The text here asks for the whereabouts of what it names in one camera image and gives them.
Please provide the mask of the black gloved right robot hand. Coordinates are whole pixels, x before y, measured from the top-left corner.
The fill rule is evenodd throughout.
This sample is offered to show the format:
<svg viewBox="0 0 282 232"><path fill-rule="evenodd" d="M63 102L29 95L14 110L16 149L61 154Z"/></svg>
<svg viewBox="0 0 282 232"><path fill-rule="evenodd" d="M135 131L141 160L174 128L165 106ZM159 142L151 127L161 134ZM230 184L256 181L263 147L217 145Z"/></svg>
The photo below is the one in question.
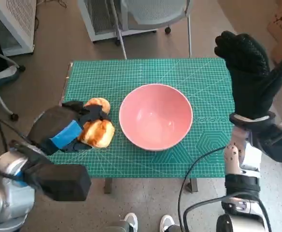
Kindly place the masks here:
<svg viewBox="0 0 282 232"><path fill-rule="evenodd" d="M282 87L282 60L271 69L264 48L246 33L223 31L215 43L214 52L231 76L235 113L251 120L265 117Z"/></svg>

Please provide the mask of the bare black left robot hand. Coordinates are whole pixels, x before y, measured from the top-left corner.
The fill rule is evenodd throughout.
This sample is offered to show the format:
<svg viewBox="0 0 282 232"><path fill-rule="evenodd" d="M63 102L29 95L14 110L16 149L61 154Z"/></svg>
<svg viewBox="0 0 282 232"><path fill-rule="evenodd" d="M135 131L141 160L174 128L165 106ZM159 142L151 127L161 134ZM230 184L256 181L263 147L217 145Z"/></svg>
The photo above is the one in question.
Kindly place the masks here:
<svg viewBox="0 0 282 232"><path fill-rule="evenodd" d="M93 145L83 142L85 124L97 120L110 122L102 106L84 106L82 101L67 101L44 111L34 122L27 138L32 145L50 156L57 151L89 150Z"/></svg>

